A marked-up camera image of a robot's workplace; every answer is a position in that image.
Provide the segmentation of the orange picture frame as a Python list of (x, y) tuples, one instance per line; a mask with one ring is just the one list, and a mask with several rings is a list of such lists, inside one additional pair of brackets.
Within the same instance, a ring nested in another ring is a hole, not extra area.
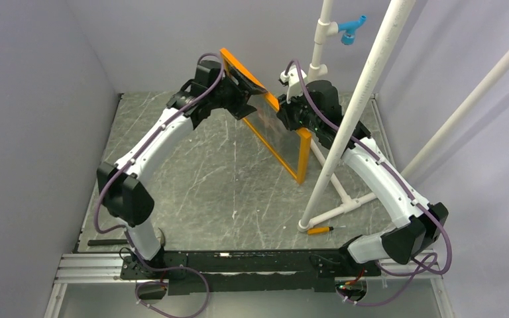
[(289, 131), (277, 117), (278, 100), (270, 92), (253, 95), (248, 104), (255, 108), (243, 122), (288, 171), (298, 184), (306, 180), (311, 133), (307, 129)]

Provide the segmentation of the orange handled screwdriver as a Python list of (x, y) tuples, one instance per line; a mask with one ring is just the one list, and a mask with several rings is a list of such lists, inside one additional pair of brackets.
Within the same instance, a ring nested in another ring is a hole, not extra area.
[(307, 230), (308, 235), (322, 235), (325, 233), (330, 233), (334, 230), (334, 227), (316, 227)]

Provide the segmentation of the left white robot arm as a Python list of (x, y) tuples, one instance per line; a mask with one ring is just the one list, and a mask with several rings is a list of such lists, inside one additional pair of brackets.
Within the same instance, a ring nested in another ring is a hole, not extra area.
[(159, 276), (166, 263), (164, 247), (150, 219), (155, 202), (146, 183), (172, 149), (207, 119), (224, 109), (236, 120), (255, 112), (252, 96), (267, 90), (224, 62), (198, 62), (196, 72), (176, 93), (150, 130), (115, 163), (97, 168), (98, 207), (104, 207), (125, 231), (130, 250), (139, 258), (138, 270), (147, 278)]

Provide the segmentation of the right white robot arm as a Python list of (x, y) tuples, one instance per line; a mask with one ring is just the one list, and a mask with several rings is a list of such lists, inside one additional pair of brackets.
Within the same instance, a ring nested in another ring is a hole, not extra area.
[[(342, 121), (338, 90), (327, 80), (308, 84), (308, 96), (279, 95), (276, 116), (286, 129), (305, 128), (330, 149)], [(441, 202), (432, 204), (401, 176), (380, 151), (367, 127), (358, 122), (341, 157), (385, 207), (392, 226), (373, 235), (361, 235), (344, 244), (339, 267), (354, 275), (366, 262), (390, 258), (399, 264), (434, 243), (448, 217)]]

